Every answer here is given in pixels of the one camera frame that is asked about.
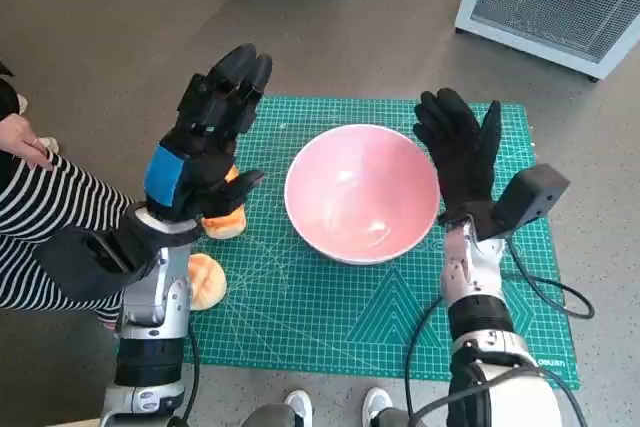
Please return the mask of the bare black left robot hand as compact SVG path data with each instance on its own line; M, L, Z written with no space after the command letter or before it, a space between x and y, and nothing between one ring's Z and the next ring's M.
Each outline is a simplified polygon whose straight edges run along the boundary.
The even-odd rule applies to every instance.
M272 72L272 59L252 43L228 52L207 74L194 74L177 119L158 143L144 179L148 210L166 221L231 214L264 173L228 180L237 137L249 131Z

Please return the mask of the person's hand with ring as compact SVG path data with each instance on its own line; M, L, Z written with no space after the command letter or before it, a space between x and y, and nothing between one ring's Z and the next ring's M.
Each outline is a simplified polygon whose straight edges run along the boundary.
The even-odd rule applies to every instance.
M10 114L0 122L1 150L25 161L30 168L53 168L47 149L41 144L29 122L18 114Z

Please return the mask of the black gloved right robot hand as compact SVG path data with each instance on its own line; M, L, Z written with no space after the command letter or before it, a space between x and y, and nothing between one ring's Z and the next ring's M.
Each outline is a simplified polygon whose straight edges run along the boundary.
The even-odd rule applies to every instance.
M459 221L476 205L493 205L494 164L502 133L501 103L491 102L478 121L458 92L441 88L421 94L414 107L416 137L436 167L444 222Z

